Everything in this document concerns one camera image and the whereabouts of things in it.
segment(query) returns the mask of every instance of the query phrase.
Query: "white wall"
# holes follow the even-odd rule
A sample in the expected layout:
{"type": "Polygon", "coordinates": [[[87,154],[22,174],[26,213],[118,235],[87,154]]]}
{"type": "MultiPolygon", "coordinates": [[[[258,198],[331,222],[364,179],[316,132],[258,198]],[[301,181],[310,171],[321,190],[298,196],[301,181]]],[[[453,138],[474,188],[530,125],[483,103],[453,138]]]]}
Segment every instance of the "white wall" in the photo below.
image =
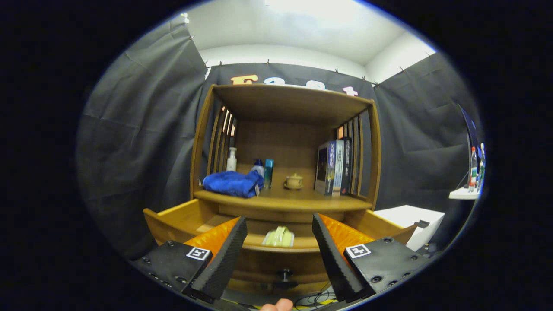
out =
{"type": "Polygon", "coordinates": [[[405,32],[369,61],[365,66],[366,79],[380,83],[400,72],[400,67],[405,69],[434,53],[433,48],[405,32]]]}
{"type": "Polygon", "coordinates": [[[213,49],[200,51],[207,66],[238,63],[266,63],[269,59],[273,64],[291,64],[309,66],[320,69],[334,71],[338,67],[338,72],[362,78],[366,75],[363,65],[354,63],[350,60],[339,58],[330,54],[294,48],[284,45],[228,45],[213,49]]]}

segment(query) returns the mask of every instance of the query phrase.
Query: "saucer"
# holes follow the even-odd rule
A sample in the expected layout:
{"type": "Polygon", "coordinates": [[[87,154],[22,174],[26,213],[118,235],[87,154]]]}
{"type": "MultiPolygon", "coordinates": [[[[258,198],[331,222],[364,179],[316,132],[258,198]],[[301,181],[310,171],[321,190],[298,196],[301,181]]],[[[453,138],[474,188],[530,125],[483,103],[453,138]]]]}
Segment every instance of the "saucer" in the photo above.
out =
{"type": "Polygon", "coordinates": [[[288,186],[288,185],[286,184],[286,182],[284,182],[284,188],[286,188],[286,189],[290,189],[290,190],[300,190],[300,189],[303,188],[303,187],[304,187],[303,185],[301,185],[301,186],[299,186],[299,187],[291,187],[291,186],[288,186]]]}

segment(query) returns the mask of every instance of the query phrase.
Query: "white table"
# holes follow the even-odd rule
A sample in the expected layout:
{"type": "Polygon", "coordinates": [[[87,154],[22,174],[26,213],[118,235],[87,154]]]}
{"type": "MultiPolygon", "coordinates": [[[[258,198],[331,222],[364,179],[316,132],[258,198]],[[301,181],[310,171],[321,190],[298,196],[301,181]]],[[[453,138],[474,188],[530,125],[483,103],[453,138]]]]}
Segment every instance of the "white table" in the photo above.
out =
{"type": "Polygon", "coordinates": [[[468,192],[468,188],[459,188],[450,192],[450,199],[456,200],[476,200],[480,196],[480,191],[476,189],[473,192],[468,192]]]}
{"type": "Polygon", "coordinates": [[[430,224],[426,228],[417,227],[407,242],[406,246],[413,251],[417,251],[430,241],[445,215],[444,212],[416,208],[410,205],[379,210],[374,213],[404,228],[413,225],[419,220],[429,222],[430,224]]]}

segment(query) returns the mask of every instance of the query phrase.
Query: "blue towel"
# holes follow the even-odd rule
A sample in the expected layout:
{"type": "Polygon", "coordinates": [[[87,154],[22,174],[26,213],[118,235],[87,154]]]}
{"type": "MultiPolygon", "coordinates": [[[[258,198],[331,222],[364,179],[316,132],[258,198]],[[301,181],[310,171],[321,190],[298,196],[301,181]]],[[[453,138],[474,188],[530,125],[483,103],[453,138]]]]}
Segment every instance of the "blue towel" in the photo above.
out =
{"type": "Polygon", "coordinates": [[[263,188],[264,178],[256,170],[247,175],[237,172],[220,172],[204,178],[204,188],[208,191],[251,198],[255,196],[255,185],[263,188]]]}

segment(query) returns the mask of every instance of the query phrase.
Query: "wooden cabinet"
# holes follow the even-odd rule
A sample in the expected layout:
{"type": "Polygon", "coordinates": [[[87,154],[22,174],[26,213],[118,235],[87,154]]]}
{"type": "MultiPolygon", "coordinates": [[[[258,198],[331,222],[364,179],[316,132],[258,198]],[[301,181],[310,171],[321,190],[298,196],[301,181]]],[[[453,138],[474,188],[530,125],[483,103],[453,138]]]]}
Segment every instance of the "wooden cabinet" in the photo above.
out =
{"type": "Polygon", "coordinates": [[[191,201],[144,215],[156,241],[185,242],[235,216],[247,218],[244,241],[229,288],[270,293],[278,271],[291,269],[298,286],[282,296],[318,292],[328,286],[318,244],[311,231],[312,215],[320,212],[380,239],[394,236],[407,243],[414,226],[403,228],[373,213],[380,178],[380,129],[372,100],[327,90],[279,85],[212,85],[196,129],[190,173],[191,201]],[[206,137],[209,115],[216,114],[206,137]],[[368,112],[371,136],[363,137],[359,115],[368,112]],[[323,196],[314,191],[317,148],[336,139],[338,132],[352,137],[354,167],[350,195],[323,196]],[[244,199],[212,193],[200,185],[201,153],[209,143],[207,174],[226,169],[228,147],[237,147],[237,171],[248,173],[255,158],[274,159],[273,186],[259,196],[244,199]],[[371,163],[363,163],[363,147],[371,146],[371,163]],[[364,165],[371,166],[368,195],[361,195],[364,165]],[[286,190],[286,176],[304,177],[301,190],[286,190]],[[279,225],[295,235],[293,247],[262,245],[265,234],[279,225]]]}

